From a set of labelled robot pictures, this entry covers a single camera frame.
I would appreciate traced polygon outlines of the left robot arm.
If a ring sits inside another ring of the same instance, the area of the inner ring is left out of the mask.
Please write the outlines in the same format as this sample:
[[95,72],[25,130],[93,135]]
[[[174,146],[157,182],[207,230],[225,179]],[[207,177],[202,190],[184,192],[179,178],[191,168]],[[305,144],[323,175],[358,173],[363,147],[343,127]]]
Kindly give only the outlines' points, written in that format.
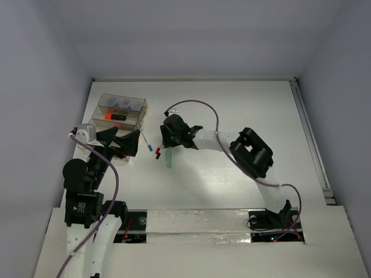
[[103,277],[114,238],[128,223],[127,205],[117,200],[119,174],[111,161],[136,156],[141,132],[121,137],[117,132],[117,127],[97,131],[81,124],[69,133],[90,154],[63,167],[67,258],[57,277]]

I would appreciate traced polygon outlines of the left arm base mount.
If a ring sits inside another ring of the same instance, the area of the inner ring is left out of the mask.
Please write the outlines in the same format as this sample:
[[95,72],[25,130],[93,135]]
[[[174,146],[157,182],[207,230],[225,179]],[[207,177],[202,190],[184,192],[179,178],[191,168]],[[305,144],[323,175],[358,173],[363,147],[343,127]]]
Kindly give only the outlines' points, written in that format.
[[147,210],[129,211],[114,237],[114,243],[136,244],[147,241]]

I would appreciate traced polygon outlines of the blue cap white marker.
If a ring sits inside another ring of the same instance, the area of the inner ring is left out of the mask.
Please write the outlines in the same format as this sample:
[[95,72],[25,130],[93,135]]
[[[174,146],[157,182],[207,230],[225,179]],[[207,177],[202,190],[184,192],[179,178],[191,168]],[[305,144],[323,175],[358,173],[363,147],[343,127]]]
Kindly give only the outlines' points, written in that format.
[[141,135],[143,136],[143,139],[144,139],[144,141],[146,143],[146,146],[148,147],[149,151],[152,152],[153,151],[153,148],[152,148],[151,144],[149,143],[149,141],[147,140],[147,137],[146,137],[146,135],[144,133],[144,130],[141,129],[140,131],[141,131]]

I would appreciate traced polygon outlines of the green correction tape pen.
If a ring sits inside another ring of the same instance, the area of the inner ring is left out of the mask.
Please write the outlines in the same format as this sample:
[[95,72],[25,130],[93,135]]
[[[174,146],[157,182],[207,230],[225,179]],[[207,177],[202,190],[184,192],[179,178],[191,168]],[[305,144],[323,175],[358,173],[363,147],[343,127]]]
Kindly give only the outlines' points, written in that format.
[[165,162],[168,169],[172,168],[172,150],[170,148],[165,149]]

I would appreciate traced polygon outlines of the clear clip tub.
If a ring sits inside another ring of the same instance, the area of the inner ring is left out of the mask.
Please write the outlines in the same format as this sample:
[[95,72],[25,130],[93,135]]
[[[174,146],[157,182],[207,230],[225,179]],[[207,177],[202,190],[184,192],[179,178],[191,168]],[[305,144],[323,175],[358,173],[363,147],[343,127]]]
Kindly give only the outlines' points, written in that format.
[[140,112],[141,109],[142,109],[142,102],[141,101],[131,101],[130,104],[129,104],[129,108],[131,111],[137,111],[137,112]]
[[130,109],[130,103],[131,103],[131,100],[128,99],[128,98],[122,98],[119,102],[118,102],[118,106],[120,109]]

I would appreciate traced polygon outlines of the clear tub of clips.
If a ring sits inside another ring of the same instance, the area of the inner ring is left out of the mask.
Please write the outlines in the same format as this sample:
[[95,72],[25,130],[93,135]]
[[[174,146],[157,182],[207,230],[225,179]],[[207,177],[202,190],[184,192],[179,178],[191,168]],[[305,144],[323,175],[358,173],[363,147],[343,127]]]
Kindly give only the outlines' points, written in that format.
[[118,106],[118,102],[116,98],[110,98],[107,100],[107,107],[116,108]]

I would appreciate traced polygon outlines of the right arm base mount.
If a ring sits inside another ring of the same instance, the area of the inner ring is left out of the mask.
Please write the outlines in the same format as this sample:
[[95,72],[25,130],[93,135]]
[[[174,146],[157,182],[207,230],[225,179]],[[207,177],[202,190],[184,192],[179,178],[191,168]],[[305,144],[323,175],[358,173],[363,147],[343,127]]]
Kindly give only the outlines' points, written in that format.
[[271,213],[265,210],[249,212],[246,226],[250,229],[252,243],[274,242],[305,242],[301,222],[294,227],[293,223],[298,215],[297,210],[290,210],[288,215],[281,220],[270,219]]

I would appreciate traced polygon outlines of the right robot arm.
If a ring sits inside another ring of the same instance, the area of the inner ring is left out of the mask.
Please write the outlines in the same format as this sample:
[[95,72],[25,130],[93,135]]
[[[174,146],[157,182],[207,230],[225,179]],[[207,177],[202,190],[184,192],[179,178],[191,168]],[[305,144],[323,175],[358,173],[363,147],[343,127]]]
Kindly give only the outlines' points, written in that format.
[[280,227],[288,220],[292,207],[290,201],[282,197],[281,186],[275,180],[273,151],[253,129],[246,127],[233,133],[202,126],[189,127],[180,115],[171,114],[163,121],[160,131],[164,148],[182,146],[224,152],[256,183],[265,204],[263,220],[274,227]]

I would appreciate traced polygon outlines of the orange cap black highlighter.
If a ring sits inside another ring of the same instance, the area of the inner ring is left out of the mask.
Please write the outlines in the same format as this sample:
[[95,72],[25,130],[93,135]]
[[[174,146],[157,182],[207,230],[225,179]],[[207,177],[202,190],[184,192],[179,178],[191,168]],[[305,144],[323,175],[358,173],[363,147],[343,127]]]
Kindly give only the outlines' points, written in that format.
[[126,116],[125,115],[117,115],[117,114],[105,114],[104,117],[108,120],[121,120],[125,121]]

